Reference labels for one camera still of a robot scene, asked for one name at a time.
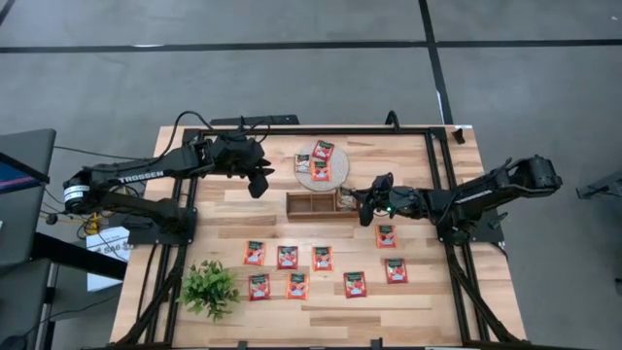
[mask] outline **green plant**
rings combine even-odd
[[[207,307],[207,317],[212,316],[214,321],[230,314],[226,310],[230,301],[240,302],[240,291],[233,288],[235,275],[223,269],[221,262],[202,262],[199,267],[193,264],[190,273],[184,278],[183,290],[177,302],[184,306],[193,305],[188,311],[199,314]]]

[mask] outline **potted plant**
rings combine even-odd
[[[233,288],[235,275],[223,268],[221,262],[204,261],[200,266],[193,264],[190,273],[184,278],[182,294],[177,299],[188,311],[199,314],[207,307],[207,317],[214,321],[230,314],[227,310],[230,301],[239,302],[240,291]]]

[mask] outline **monitor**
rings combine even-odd
[[[49,182],[47,175],[0,153],[0,193],[30,189]]]

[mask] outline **black metal frame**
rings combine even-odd
[[[441,178],[438,170],[438,164],[436,161],[435,150],[433,146],[433,139],[436,139],[440,144],[440,149],[443,156],[443,163],[445,164],[445,171],[447,173],[448,183],[450,188],[457,186],[454,168],[449,153],[449,144],[447,142],[447,133],[444,127],[404,127],[399,125],[399,121],[395,113],[390,113],[387,117],[386,124],[388,126],[377,127],[272,127],[270,135],[422,135],[426,140],[426,148],[428,153],[428,159],[430,162],[430,168],[432,173],[432,182],[435,189],[441,189]],[[204,138],[209,136],[215,136],[227,131],[231,131],[234,127],[222,128],[215,130],[208,129],[186,129],[184,132],[184,140],[188,141],[194,137]],[[263,135],[266,132],[265,128],[256,128],[249,131],[249,135]],[[182,182],[177,180],[173,189],[173,198],[180,199]],[[195,195],[198,187],[198,180],[193,178],[190,180],[189,195],[186,201],[186,207],[193,207]],[[470,251],[469,243],[462,246],[463,259],[466,270],[462,269],[458,258],[456,256],[455,247],[448,240],[443,239],[446,228],[438,227],[438,240],[443,243],[447,264],[450,272],[450,281],[452,286],[452,293],[456,306],[456,315],[458,318],[458,325],[460,329],[461,341],[464,347],[477,347],[480,349],[563,349],[560,347],[542,347],[539,345],[532,345],[528,341],[519,340],[514,335],[509,333],[505,326],[497,319],[490,307],[486,304],[484,299],[479,294],[479,286],[477,283],[477,277],[475,275],[475,265],[473,262],[472,252]],[[157,276],[155,280],[155,293],[157,301],[163,300],[163,293],[169,295],[169,306],[165,323],[165,333],[162,342],[155,342],[156,324],[157,324],[157,312],[153,314],[151,320],[148,320],[147,335],[144,344],[135,344],[140,337],[140,334],[134,334],[135,341],[132,343],[119,344],[120,349],[166,349],[172,346],[173,336],[175,331],[175,324],[177,322],[177,308],[178,304],[174,300],[179,296],[181,290],[182,280],[178,278],[174,283],[170,283],[170,274],[167,278],[164,278],[166,274],[166,267],[170,258],[170,245],[164,245],[160,262],[157,269]],[[183,245],[179,247],[178,256],[173,264],[171,271],[175,269],[183,268],[186,259],[186,252],[188,246]],[[469,298],[473,302],[475,309],[477,328],[479,333],[479,340],[473,340],[470,337],[468,329],[467,312],[463,299],[462,290],[464,290]],[[488,329],[493,331],[495,336],[501,342],[491,342],[488,334]],[[239,342],[238,348],[246,348],[248,344],[245,341]],[[382,338],[371,339],[369,347],[348,347],[349,349],[382,349]],[[422,349],[421,346],[413,347],[400,347],[399,349]],[[235,349],[235,347],[218,348],[218,349]],[[284,349],[304,349],[303,347],[282,347],[275,348],[279,350]],[[328,347],[327,349],[341,349],[340,347]]]

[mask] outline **wooden table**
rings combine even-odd
[[[164,149],[171,131],[170,126],[160,130],[156,155]],[[181,144],[183,132],[180,131],[174,147]],[[391,171],[396,185],[432,188],[423,136],[321,138],[348,154],[351,163],[345,184],[348,187],[367,188],[375,176]],[[199,181],[195,204],[199,222],[194,242],[188,249],[187,265],[220,260],[237,272],[243,300],[234,304],[231,315],[216,324],[206,319],[206,313],[196,316],[180,307],[174,346],[236,346],[238,340],[249,340],[250,346],[368,346],[370,339],[380,336],[387,346],[461,344],[444,249],[436,240],[435,228],[429,221],[376,218],[370,227],[360,227],[356,219],[288,222],[286,192],[305,191],[293,173],[294,154],[317,139],[317,136],[275,135],[262,143],[266,158],[276,171],[268,177],[270,188],[260,199],[249,196],[246,180],[207,176]],[[464,145],[449,140],[459,184],[480,176],[483,171],[474,132],[466,129],[465,139]],[[445,177],[440,147],[435,146],[441,175]],[[146,198],[170,197],[172,186],[172,179],[150,181]],[[376,249],[373,225],[382,224],[397,226],[396,249]],[[242,264],[244,245],[249,239],[267,244],[265,266]],[[278,245],[299,247],[298,270],[310,273],[307,301],[285,299],[287,271],[275,267]],[[333,272],[310,271],[313,246],[333,248]],[[482,296],[512,333],[525,337],[505,257],[490,244],[471,246]],[[141,246],[132,252],[112,341],[125,335],[134,323],[150,251],[151,246]],[[156,252],[145,305],[152,297],[158,257],[159,252]],[[408,284],[387,285],[383,259],[391,257],[406,259]],[[365,272],[368,297],[347,299],[343,291],[343,272],[360,270]],[[262,272],[270,273],[272,300],[248,301],[247,277]],[[466,295],[465,300],[471,337],[477,338],[472,307]],[[168,304],[164,303],[160,308],[156,340],[163,339],[167,310]]]

